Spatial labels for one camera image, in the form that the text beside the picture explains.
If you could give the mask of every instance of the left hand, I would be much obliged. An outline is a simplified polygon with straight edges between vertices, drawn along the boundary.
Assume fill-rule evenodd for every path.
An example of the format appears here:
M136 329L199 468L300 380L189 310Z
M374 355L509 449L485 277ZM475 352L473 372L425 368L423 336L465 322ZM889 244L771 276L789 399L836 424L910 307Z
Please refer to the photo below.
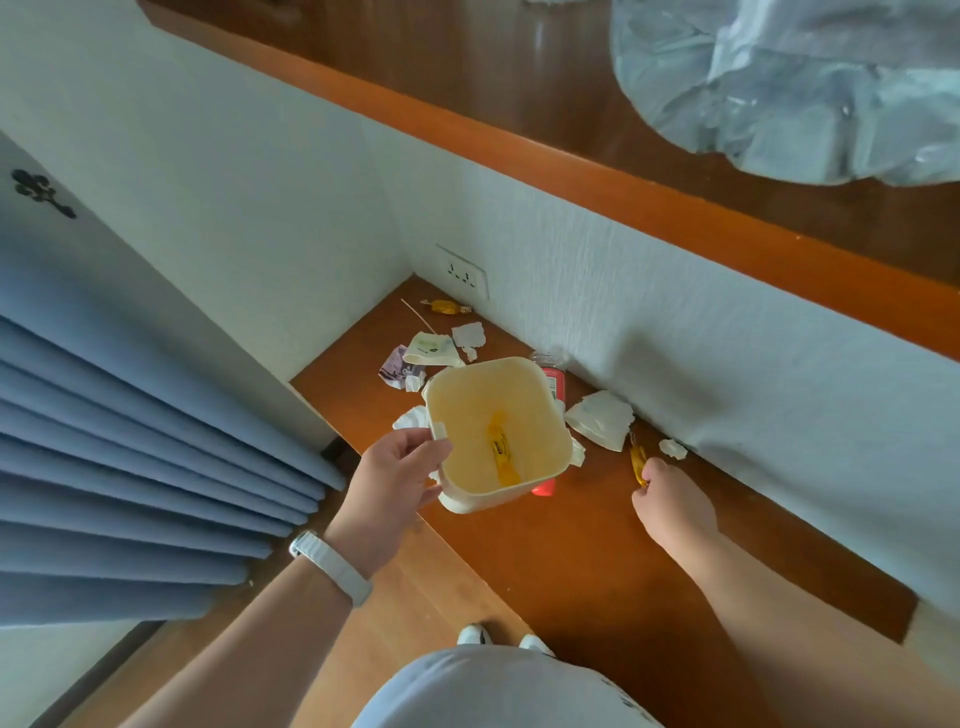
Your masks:
M453 451L427 427L397 429L363 453L324 540L365 578L387 565L417 510L440 494L423 481Z

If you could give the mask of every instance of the wrist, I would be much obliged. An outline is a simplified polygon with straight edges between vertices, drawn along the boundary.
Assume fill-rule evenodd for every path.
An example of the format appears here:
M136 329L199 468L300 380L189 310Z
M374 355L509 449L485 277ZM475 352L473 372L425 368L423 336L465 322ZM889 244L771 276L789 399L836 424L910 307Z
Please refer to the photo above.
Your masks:
M374 534L360 523L334 518L324 533L324 541L367 580L383 566L382 548Z
M725 541L726 537L720 533L696 532L662 546L680 568L699 583L713 573L716 562L722 558Z

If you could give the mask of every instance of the bottle label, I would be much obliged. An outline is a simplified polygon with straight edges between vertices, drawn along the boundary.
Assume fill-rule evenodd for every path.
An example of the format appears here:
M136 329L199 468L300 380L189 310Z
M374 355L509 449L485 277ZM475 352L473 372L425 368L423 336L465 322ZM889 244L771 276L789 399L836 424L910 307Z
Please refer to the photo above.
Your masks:
M564 373L553 367L543 367L543 373L546 374L546 380L550 384L550 393L553 395L553 399L566 402Z

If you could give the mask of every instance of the plastic bag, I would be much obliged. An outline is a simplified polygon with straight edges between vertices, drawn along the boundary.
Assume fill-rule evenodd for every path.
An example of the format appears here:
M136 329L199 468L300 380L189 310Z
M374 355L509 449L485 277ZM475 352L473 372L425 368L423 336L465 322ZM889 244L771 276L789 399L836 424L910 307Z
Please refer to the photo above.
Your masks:
M960 180L954 0L613 0L616 79L689 152L838 184Z

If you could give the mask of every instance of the wall decal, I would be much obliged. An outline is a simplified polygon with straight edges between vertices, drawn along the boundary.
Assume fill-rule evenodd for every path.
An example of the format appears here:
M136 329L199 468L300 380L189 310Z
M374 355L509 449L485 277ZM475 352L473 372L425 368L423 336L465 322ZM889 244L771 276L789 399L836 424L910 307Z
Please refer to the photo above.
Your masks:
M39 203L50 203L71 219L77 217L77 213L73 211L73 207L61 205L54 199L57 195L57 190L50 186L50 181L43 175L32 175L26 170L14 169L10 172L10 176L13 177L13 180L16 182L14 189L18 194L31 197Z

